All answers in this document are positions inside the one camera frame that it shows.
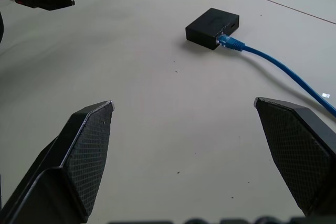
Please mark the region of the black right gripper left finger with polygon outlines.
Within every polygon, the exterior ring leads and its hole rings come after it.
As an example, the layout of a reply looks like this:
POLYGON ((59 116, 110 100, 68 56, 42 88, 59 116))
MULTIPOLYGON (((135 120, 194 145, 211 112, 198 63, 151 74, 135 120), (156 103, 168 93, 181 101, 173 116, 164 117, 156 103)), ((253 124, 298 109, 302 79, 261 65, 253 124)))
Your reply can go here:
POLYGON ((106 165, 113 111, 113 102, 104 101, 72 114, 0 210, 0 224, 86 224, 106 165))

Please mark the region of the small black box device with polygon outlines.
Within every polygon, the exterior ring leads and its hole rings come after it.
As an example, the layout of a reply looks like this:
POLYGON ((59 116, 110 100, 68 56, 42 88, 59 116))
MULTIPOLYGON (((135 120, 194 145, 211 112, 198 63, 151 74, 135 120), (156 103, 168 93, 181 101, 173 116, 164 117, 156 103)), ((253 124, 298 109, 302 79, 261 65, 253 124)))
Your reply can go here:
POLYGON ((185 28, 186 39, 200 46, 215 50, 218 38, 230 36, 239 27, 240 16, 223 10, 210 8, 185 28))

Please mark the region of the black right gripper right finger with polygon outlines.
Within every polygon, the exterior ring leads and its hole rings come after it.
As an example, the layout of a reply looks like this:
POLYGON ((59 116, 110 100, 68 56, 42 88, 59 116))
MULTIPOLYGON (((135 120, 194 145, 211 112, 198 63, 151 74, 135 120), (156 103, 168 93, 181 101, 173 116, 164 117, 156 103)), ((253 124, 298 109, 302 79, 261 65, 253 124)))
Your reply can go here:
POLYGON ((336 224, 336 132, 287 101, 254 101, 274 164, 306 217, 336 224))

